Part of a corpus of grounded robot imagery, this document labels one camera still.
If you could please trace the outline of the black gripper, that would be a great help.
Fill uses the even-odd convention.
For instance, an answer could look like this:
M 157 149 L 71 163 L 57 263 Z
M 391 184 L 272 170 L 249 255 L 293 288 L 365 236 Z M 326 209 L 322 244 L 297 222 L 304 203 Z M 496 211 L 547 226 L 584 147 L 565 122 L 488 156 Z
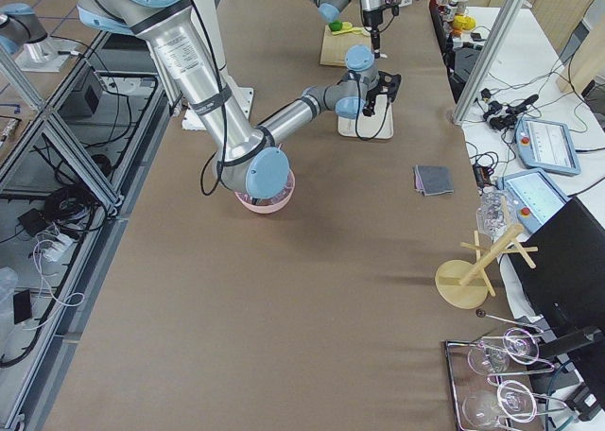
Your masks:
M 363 10 L 362 23 L 371 34 L 372 48 L 379 48 L 381 46 L 380 26 L 383 23 L 383 10 Z
M 375 114 L 374 108 L 376 98 L 379 95 L 384 95 L 387 98 L 388 103 L 392 103 L 397 97 L 401 83 L 402 76 L 400 74 L 390 74 L 384 71 L 379 71 L 376 84 L 372 85 L 366 92 L 366 103 L 363 107 L 362 113 L 368 117 L 371 117 Z

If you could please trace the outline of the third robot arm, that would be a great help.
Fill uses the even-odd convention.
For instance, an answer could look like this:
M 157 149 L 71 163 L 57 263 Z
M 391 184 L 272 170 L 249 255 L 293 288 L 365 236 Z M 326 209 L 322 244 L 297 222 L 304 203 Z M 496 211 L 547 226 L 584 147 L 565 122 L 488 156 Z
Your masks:
M 58 73 L 77 44 L 51 37 L 32 7 L 13 3 L 1 7 L 1 46 L 24 72 Z

